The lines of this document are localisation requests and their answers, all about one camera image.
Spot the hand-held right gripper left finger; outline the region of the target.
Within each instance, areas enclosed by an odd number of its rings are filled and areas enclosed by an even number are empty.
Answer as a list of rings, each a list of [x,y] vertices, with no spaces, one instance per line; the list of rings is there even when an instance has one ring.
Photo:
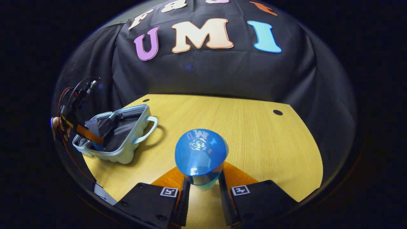
[[[190,186],[175,167],[152,184],[136,184],[114,206],[155,228],[181,228],[187,222]]]

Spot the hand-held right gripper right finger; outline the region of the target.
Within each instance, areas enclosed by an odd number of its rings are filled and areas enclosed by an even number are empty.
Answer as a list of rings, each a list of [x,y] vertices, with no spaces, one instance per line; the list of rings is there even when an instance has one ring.
[[[225,221],[231,227],[263,227],[298,206],[272,180],[257,181],[228,162],[224,163],[218,181]]]

